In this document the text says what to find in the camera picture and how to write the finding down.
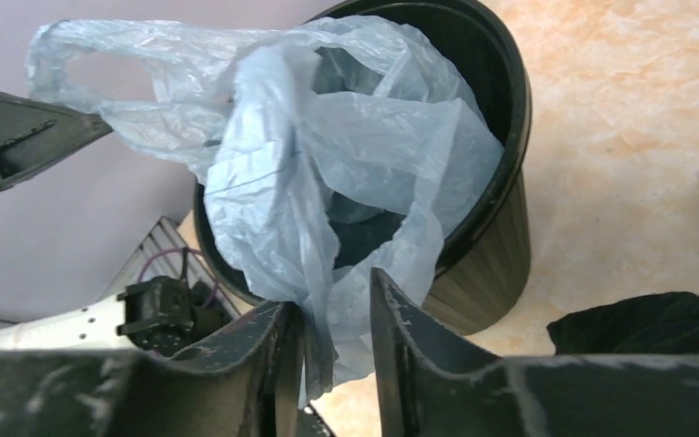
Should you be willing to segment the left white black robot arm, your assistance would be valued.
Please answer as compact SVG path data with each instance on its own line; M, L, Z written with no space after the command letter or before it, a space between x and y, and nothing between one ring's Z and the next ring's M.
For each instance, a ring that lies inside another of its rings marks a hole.
M0 91L0 193L110 133L100 117ZM198 249L160 220L103 298L0 327L0 350L139 348L170 357L238 316Z

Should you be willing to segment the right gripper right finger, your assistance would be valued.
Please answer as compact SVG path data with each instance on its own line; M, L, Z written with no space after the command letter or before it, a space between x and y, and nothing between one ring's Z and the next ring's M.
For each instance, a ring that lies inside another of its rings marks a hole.
M699 436L699 355L497 356L370 272L386 436Z

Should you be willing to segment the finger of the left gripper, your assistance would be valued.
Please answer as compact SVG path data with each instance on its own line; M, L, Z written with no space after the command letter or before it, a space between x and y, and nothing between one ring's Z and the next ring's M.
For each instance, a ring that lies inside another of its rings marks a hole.
M99 116L0 91L0 192L112 132Z

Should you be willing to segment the light blue plastic trash bag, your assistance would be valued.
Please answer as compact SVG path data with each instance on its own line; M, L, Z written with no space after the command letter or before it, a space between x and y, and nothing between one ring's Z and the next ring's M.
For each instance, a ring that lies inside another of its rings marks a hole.
M64 20L27 52L33 99L185 165L222 258L308 323L304 401L374 370L370 272L430 286L503 152L456 66L373 15L290 30Z

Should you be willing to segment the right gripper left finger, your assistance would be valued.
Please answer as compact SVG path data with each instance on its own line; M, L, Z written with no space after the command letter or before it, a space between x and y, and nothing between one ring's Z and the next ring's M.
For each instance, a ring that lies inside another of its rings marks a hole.
M296 305L269 302L169 360L0 351L0 436L292 436L303 331Z

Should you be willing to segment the black plastic trash bin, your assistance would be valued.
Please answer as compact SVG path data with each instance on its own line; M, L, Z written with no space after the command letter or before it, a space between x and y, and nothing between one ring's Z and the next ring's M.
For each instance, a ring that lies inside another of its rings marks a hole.
M476 1L346 1L326 16L377 15L412 25L466 79L499 165L467 217L445 239L430 286L407 287L412 300L461 335L484 330L517 302L530 275L531 248L522 162L532 124L532 91L510 30Z

